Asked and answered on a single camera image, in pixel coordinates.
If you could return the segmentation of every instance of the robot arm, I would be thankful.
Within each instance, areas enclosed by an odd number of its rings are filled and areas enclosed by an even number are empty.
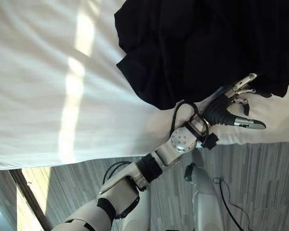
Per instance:
[[[125,218],[137,206],[137,189],[144,191],[151,181],[168,170],[184,153],[193,150],[197,142],[203,142],[211,125],[221,123],[264,129],[265,124],[260,121],[235,116],[227,111],[238,95],[254,91],[243,88],[256,76],[248,75],[211,102],[202,113],[205,120],[196,117],[192,122],[185,123],[172,133],[166,143],[114,175],[101,187],[100,195],[95,200],[79,208],[53,231],[110,231],[114,219]],[[205,140],[205,147],[211,149],[218,138],[212,133]]]

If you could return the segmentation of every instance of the circular joint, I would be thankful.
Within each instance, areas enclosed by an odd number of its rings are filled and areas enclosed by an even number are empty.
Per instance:
[[[180,153],[194,149],[196,138],[186,128],[178,128],[171,135],[171,145]]]

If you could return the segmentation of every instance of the white cloth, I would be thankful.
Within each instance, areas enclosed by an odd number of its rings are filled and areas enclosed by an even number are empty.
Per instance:
[[[173,110],[143,102],[116,68],[123,2],[0,1],[0,169],[144,155],[166,140]],[[267,129],[215,126],[219,143],[289,141],[289,90],[249,101]]]

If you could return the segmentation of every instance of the black cloth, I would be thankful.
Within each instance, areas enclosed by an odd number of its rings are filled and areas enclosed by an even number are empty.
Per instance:
[[[115,14],[117,64],[159,109],[199,102],[251,72],[257,90],[289,84],[289,0],[126,0]]]

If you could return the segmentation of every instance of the black wire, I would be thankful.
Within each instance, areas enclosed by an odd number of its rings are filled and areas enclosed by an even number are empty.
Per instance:
[[[226,209],[227,209],[227,211],[228,211],[231,219],[232,219],[233,222],[236,224],[236,226],[239,228],[239,230],[240,230],[240,231],[244,231],[244,230],[242,229],[242,227],[238,224],[238,222],[236,221],[236,219],[233,217],[232,213],[230,212],[230,210],[229,210],[229,208],[228,208],[228,206],[227,206],[227,203],[226,203],[225,198],[224,198],[224,196],[223,196],[222,183],[224,183],[224,184],[227,186],[227,189],[228,189],[228,191],[229,191],[228,203],[231,204],[232,206],[240,209],[240,210],[246,215],[246,217],[247,217],[247,219],[248,219],[248,222],[249,222],[249,223],[248,223],[248,230],[249,230],[249,231],[254,231],[254,230],[252,230],[252,229],[250,228],[250,217],[249,217],[249,215],[247,214],[247,212],[245,212],[243,208],[241,208],[241,207],[233,204],[233,203],[230,201],[230,199],[231,199],[231,194],[230,194],[229,185],[226,183],[226,181],[224,181],[223,177],[220,177],[220,178],[215,177],[215,178],[213,178],[213,183],[214,183],[214,184],[219,184],[223,203],[224,203],[224,205],[225,205],[225,207],[226,207]]]
[[[107,173],[111,170],[111,168],[112,168],[113,166],[116,166],[116,165],[118,165],[118,164],[122,164],[122,163],[130,164],[131,161],[119,161],[119,162],[116,162],[115,164],[113,164],[112,166],[110,166],[110,167],[107,169],[106,173],[104,174],[103,184],[105,183],[105,181],[106,181],[106,177],[107,177]]]
[[[115,173],[115,171],[116,171],[119,167],[121,167],[121,166],[123,166],[123,165],[127,165],[127,164],[129,164],[129,163],[123,163],[123,164],[120,164],[120,165],[118,165],[117,167],[115,167],[115,169],[110,173],[108,179],[110,179],[110,178],[112,177],[112,175]]]
[[[194,109],[194,114],[190,117],[189,119],[189,122],[192,121],[193,117],[195,115],[197,115],[199,117],[199,119],[201,119],[201,121],[203,122],[204,126],[205,126],[205,138],[204,138],[204,141],[202,142],[202,146],[205,145],[205,143],[207,142],[208,140],[208,137],[209,137],[209,126],[208,124],[206,123],[206,121],[204,120],[204,118],[202,117],[202,115],[199,113],[199,110],[196,106],[196,104],[192,103],[192,102],[188,102],[188,101],[182,101],[180,102],[177,107],[175,108],[174,110],[174,113],[173,113],[173,117],[172,117],[172,123],[171,123],[171,128],[170,128],[170,132],[169,132],[169,137],[172,135],[173,131],[174,131],[174,126],[175,126],[175,120],[176,120],[176,117],[177,117],[177,113],[178,113],[178,110],[179,108],[183,105],[183,104],[187,104],[187,105],[190,105],[193,109]]]

